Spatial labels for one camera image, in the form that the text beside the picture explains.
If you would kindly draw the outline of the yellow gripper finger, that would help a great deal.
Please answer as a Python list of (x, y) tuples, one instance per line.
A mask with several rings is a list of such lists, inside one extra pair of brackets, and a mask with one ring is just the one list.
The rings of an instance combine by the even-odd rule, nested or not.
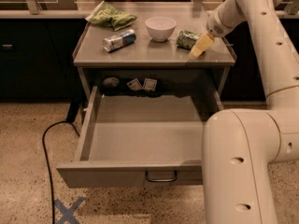
[(210, 48), (214, 44), (214, 35), (211, 33), (203, 34), (192, 47), (189, 58), (191, 60), (197, 59), (204, 51)]

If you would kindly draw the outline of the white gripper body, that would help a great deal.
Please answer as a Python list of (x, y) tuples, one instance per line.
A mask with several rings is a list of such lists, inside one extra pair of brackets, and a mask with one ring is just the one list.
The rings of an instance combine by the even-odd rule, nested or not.
[(236, 0), (225, 0), (208, 17), (206, 30), (215, 37), (225, 37), (245, 20)]

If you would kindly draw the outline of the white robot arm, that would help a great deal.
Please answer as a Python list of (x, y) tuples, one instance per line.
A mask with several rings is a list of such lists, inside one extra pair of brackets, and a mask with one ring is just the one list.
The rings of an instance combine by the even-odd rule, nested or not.
[(267, 109), (226, 109), (206, 122), (202, 175), (206, 224), (278, 224), (270, 163), (299, 159), (299, 57), (275, 11), (281, 0), (225, 0), (208, 17), (195, 59), (246, 22)]

